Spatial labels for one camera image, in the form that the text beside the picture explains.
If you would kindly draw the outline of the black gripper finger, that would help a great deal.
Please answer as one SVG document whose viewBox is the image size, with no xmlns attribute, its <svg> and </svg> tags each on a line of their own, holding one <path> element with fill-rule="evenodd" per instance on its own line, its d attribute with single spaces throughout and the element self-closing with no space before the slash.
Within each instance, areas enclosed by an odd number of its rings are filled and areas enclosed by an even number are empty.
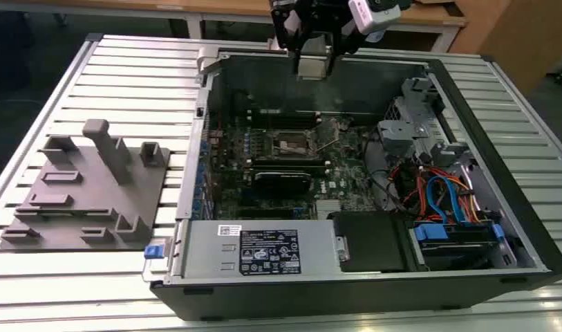
<svg viewBox="0 0 562 332">
<path fill-rule="evenodd" d="M 292 50 L 292 72 L 293 74 L 297 74 L 297 67 L 299 67 L 299 62 L 300 62 L 300 54 L 301 54 L 301 48 L 304 45 L 304 41 L 305 39 L 303 38 L 303 35 L 300 33 L 295 34 L 295 38 L 293 38 L 293 47 L 295 49 Z"/>
<path fill-rule="evenodd" d="M 339 57 L 340 52 L 340 43 L 341 43 L 341 33 L 332 33 L 329 39 L 329 57 L 327 62 L 327 74 L 329 75 L 333 71 L 333 65 L 336 58 Z"/>
</svg>

